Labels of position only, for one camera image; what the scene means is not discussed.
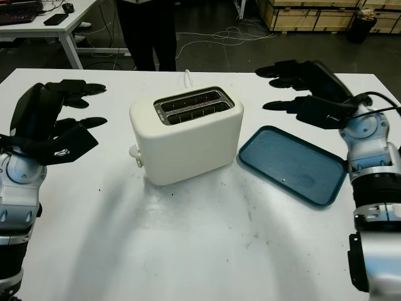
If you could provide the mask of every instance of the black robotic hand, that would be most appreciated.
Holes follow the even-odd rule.
[[[273,87],[309,90],[312,93],[289,102],[269,102],[263,106],[264,109],[297,114],[299,121],[322,129],[343,129],[360,103],[372,104],[366,94],[354,97],[319,61],[280,61],[274,66],[257,69],[256,74],[264,78],[275,78],[269,82]]]
[[[101,117],[76,121],[57,120],[63,106],[86,108],[82,96],[106,91],[99,84],[83,80],[37,83],[19,100],[11,121],[11,135],[0,135],[0,148],[36,159],[47,166],[77,160],[98,144],[87,129],[107,122]]]

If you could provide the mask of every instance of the dark floor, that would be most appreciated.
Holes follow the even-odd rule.
[[[177,32],[207,33],[225,31],[230,26],[238,27],[243,33],[267,36],[262,23],[243,24],[236,21],[237,12],[231,0],[197,0],[196,5],[177,6]],[[106,22],[113,20],[112,1],[103,1]],[[256,18],[251,4],[247,7],[247,18]],[[99,8],[94,8],[85,21],[93,24],[90,31],[104,27]],[[118,39],[118,22],[114,29],[113,47],[125,47],[122,35]],[[86,35],[93,46],[106,47],[109,35],[106,30]],[[240,34],[231,34],[241,38]],[[241,40],[214,40],[210,36],[178,34],[178,51],[187,43],[208,40],[218,43],[239,44]],[[94,57],[80,55],[83,66],[91,69],[112,69],[116,56]],[[186,46],[177,59],[178,71],[218,71],[252,72],[260,66],[273,64],[275,61],[297,59],[321,60],[334,72],[339,73],[374,73],[401,99],[401,36],[373,35],[361,45],[348,42],[343,34],[289,33],[276,35],[256,41],[245,41],[237,46],[224,46],[215,43],[194,43]],[[115,69],[131,70],[134,68],[130,56],[119,55]],[[0,50],[0,82],[15,68],[71,68],[61,45],[44,39],[25,40],[21,46]]]

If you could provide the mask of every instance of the black pants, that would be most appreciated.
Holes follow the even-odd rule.
[[[153,48],[160,71],[176,71],[174,2],[152,0],[134,4],[116,0],[124,41],[140,71],[155,71]]]

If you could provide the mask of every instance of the white table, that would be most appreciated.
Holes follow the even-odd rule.
[[[72,31],[82,22],[83,17],[94,5],[101,0],[71,0],[74,5],[75,12],[71,13],[63,22],[57,26],[45,26],[46,21],[54,14],[64,13],[60,6],[52,12],[48,12],[42,16],[37,16],[33,22],[24,24],[13,24],[0,26],[0,38],[51,38],[58,37],[67,54],[68,60],[74,69],[83,69],[81,61],[77,54],[75,40]],[[44,3],[43,10],[53,8],[51,2]]]
[[[219,85],[243,102],[239,148],[258,128],[273,125],[346,157],[337,131],[261,109],[291,100],[295,91],[272,88],[252,73],[191,76],[195,85]],[[338,76],[353,93],[393,98],[374,75]],[[323,209],[236,161],[154,186],[128,154],[135,143],[128,109],[185,90],[183,73],[17,69],[0,84],[0,132],[8,132],[16,101],[29,87],[64,78],[102,83],[107,91],[88,97],[87,109],[64,108],[60,118],[103,116],[108,123],[91,130],[99,145],[84,157],[48,168],[40,190],[44,211],[23,265],[23,300],[367,300],[348,271],[348,235],[355,232],[348,179]],[[390,138],[400,145],[394,129],[401,122],[394,112],[387,115]]]

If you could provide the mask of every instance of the teal tray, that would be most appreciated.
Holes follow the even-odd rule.
[[[334,202],[346,176],[342,158],[276,127],[261,127],[239,150],[245,165],[305,201]]]

